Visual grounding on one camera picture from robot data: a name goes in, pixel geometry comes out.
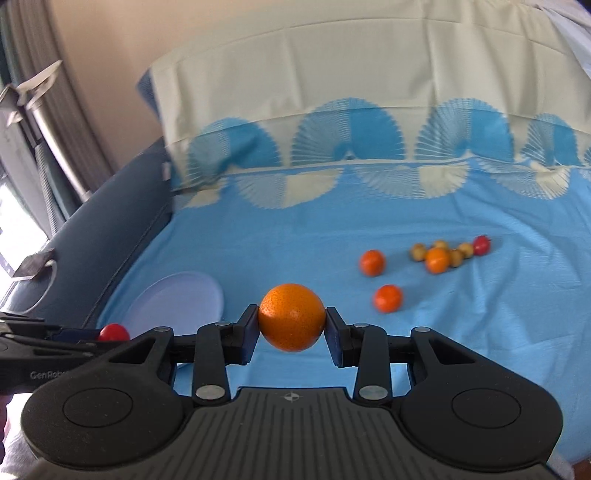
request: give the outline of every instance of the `phone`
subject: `phone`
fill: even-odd
[[[37,252],[36,254],[29,255],[22,261],[17,268],[16,272],[12,276],[15,281],[30,280],[35,277],[45,268],[45,264],[49,260],[53,260],[56,249],[50,248]]]

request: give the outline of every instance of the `fan pattern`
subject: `fan pattern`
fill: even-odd
[[[304,116],[287,166],[257,122],[225,118],[205,127],[189,144],[185,184],[207,188],[187,206],[216,203],[221,189],[234,186],[256,207],[288,208],[330,192],[346,169],[380,194],[431,199],[462,188],[475,164],[504,188],[535,199],[564,195],[573,167],[591,181],[591,148],[579,159],[575,132],[556,115],[530,121],[515,158],[505,115],[478,99],[452,99],[432,109],[408,158],[387,109],[343,98]]]

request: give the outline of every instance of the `white cable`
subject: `white cable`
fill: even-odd
[[[49,292],[51,286],[53,285],[53,282],[55,281],[56,277],[57,277],[57,262],[55,260],[49,260],[46,264],[46,267],[51,267],[51,278],[49,279],[49,285],[47,286],[47,288],[45,289],[45,291],[43,292],[43,295],[41,295],[41,298],[39,300],[37,300],[32,307],[29,307],[27,310],[23,310],[22,312],[14,312],[14,311],[10,311],[10,310],[5,310],[6,313],[13,313],[15,315],[26,315],[27,313],[31,313],[34,309],[36,309],[39,304],[43,301],[43,299],[46,297],[47,292]]]

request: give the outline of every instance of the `sofa armrest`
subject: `sofa armrest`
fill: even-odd
[[[47,245],[56,249],[51,285],[50,268],[13,284],[2,310],[34,306],[27,315],[47,323],[94,327],[121,278],[170,221],[170,181],[163,180],[169,160],[160,139],[108,180]]]

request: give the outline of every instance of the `bed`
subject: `bed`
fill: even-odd
[[[56,235],[59,277],[35,314],[102,326],[158,280],[199,271],[222,286],[234,322],[273,286],[301,283],[347,323],[433,327],[542,385],[564,414],[558,451],[587,457],[591,80],[544,14],[513,2],[306,5],[156,62],[144,93],[165,140]],[[385,36],[395,41],[379,48]],[[321,70],[328,88],[315,87]],[[444,275],[408,257],[416,242],[481,234],[492,253]],[[371,248],[387,255],[382,277],[358,271]],[[10,309],[47,283],[15,289]],[[392,315],[371,304],[386,283],[405,294]],[[289,354],[261,339],[247,367],[229,367],[234,392],[351,388],[354,376],[324,342]],[[392,376],[404,394],[406,372]],[[189,388],[181,367],[175,389]]]

